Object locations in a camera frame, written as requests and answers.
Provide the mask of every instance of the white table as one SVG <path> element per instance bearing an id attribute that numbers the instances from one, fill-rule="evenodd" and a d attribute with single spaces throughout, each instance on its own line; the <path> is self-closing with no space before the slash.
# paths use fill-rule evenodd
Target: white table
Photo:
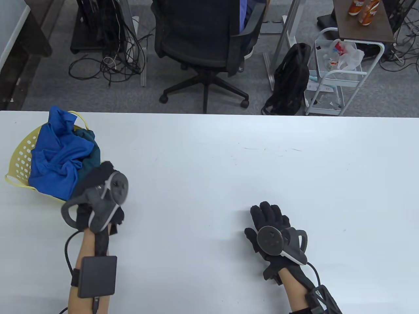
<path id="1" fill-rule="evenodd" d="M 30 11 L 24 0 L 0 0 L 0 70 Z"/>
<path id="2" fill-rule="evenodd" d="M 1 171 L 45 112 L 0 112 Z M 417 309 L 419 120 L 86 113 L 102 159 L 127 175 L 109 313 L 281 314 L 285 291 L 243 234 L 277 203 L 341 310 Z M 0 183 L 0 309 L 57 314 L 72 230 L 59 204 Z M 74 264 L 80 237 L 70 244 Z M 304 270 L 314 280 L 308 267 Z"/>

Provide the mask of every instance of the glove strap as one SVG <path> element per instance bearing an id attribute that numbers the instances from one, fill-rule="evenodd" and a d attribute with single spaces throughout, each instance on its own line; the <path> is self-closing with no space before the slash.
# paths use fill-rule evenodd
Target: glove strap
<path id="1" fill-rule="evenodd" d="M 109 245 L 108 228 L 95 233 L 95 256 L 106 256 Z"/>
<path id="2" fill-rule="evenodd" d="M 79 279 L 80 279 L 80 269 L 74 268 L 73 274 L 71 277 L 71 286 L 78 288 Z"/>
<path id="3" fill-rule="evenodd" d="M 287 267 L 291 275 L 304 286 L 304 288 L 307 289 L 307 291 L 312 291 L 315 286 L 311 282 L 310 279 L 307 278 L 307 276 L 304 274 L 304 272 L 301 270 L 301 267 L 298 265 L 295 266 L 289 266 Z"/>
<path id="4" fill-rule="evenodd" d="M 304 274 L 304 272 L 301 270 L 301 267 L 299 265 L 295 265 L 295 266 L 288 266 L 288 267 L 283 267 L 283 268 L 287 268 L 288 271 L 291 273 L 291 275 L 300 283 L 304 286 L 304 288 L 307 289 L 307 291 L 312 291 L 315 286 L 314 284 L 311 282 L 310 279 L 307 278 L 307 276 Z M 275 267 L 272 265 L 269 265 L 265 271 L 263 272 L 263 277 L 265 280 L 269 280 L 269 279 L 274 279 L 275 282 L 280 286 L 282 285 L 282 281 L 281 281 L 281 277 L 278 275 L 278 272 L 281 270 L 282 268 L 279 267 Z"/>

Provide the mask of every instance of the bottle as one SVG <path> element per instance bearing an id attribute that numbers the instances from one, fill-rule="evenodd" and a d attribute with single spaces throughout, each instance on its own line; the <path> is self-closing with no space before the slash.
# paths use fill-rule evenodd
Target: bottle
<path id="1" fill-rule="evenodd" d="M 364 26 L 370 25 L 374 15 L 377 13 L 379 4 L 380 0 L 370 0 L 362 10 L 358 21 Z"/>
<path id="2" fill-rule="evenodd" d="M 349 15 L 357 15 L 364 5 L 365 0 L 353 0 L 351 6 L 349 7 Z"/>

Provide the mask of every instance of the chair wheel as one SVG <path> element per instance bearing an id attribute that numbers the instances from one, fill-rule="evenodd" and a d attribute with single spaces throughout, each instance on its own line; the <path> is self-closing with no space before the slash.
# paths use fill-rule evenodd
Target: chair wheel
<path id="1" fill-rule="evenodd" d="M 158 101 L 160 101 L 161 103 L 166 103 L 168 100 L 169 98 L 165 94 L 161 95 L 160 98 L 158 99 Z"/>
<path id="2" fill-rule="evenodd" d="M 241 102 L 241 104 L 240 104 L 240 107 L 241 108 L 247 108 L 247 107 L 249 107 L 249 101 L 248 100 L 243 100 L 242 102 Z"/>

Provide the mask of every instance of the blue shirt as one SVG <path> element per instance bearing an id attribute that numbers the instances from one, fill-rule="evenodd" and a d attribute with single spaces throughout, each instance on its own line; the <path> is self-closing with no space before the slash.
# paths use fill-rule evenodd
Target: blue shirt
<path id="1" fill-rule="evenodd" d="M 240 32 L 244 29 L 244 20 L 246 18 L 247 0 L 240 0 Z"/>

